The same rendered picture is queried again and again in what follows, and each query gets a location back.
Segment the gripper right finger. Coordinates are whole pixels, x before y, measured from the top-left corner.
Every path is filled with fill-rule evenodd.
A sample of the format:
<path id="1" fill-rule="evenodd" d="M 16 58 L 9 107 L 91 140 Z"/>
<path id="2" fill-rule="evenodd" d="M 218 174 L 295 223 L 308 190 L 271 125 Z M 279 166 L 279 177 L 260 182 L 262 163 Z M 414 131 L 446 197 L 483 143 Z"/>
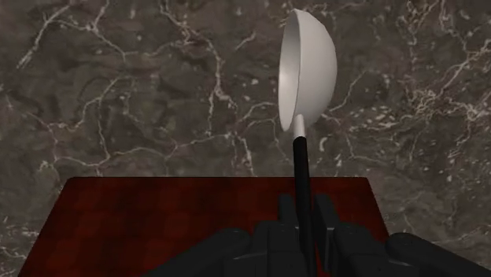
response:
<path id="1" fill-rule="evenodd" d="M 331 277 L 491 277 L 491 270 L 410 233 L 381 243 L 366 227 L 340 221 L 325 194 L 314 197 L 313 223 Z"/>

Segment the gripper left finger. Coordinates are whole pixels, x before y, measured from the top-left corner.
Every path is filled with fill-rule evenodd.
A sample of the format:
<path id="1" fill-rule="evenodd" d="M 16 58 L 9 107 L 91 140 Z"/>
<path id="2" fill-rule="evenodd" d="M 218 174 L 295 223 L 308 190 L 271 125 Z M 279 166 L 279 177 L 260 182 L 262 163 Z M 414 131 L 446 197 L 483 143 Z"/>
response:
<path id="1" fill-rule="evenodd" d="M 252 234 L 217 231 L 143 277 L 307 277 L 293 198 L 281 194 L 278 219 L 259 222 Z"/>

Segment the white ladle with black handle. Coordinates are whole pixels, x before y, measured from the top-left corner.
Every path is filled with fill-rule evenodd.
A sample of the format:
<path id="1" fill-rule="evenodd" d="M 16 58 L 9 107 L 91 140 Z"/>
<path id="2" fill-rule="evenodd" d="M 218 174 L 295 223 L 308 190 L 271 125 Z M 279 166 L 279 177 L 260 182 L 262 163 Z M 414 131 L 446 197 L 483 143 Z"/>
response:
<path id="1" fill-rule="evenodd" d="M 278 108 L 282 129 L 293 134 L 299 239 L 308 277 L 316 277 L 317 267 L 306 129 L 329 105 L 337 70 L 335 46 L 325 26 L 311 13 L 292 9 L 282 36 Z"/>

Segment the dark red robot stand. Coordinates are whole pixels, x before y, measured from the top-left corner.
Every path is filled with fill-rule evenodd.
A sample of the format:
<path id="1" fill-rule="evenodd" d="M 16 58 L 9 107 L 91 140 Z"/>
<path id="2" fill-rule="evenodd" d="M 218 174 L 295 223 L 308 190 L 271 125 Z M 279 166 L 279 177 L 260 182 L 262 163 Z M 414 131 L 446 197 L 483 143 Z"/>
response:
<path id="1" fill-rule="evenodd" d="M 83 177 L 65 184 L 18 277 L 135 277 L 225 227 L 277 216 L 290 177 Z"/>

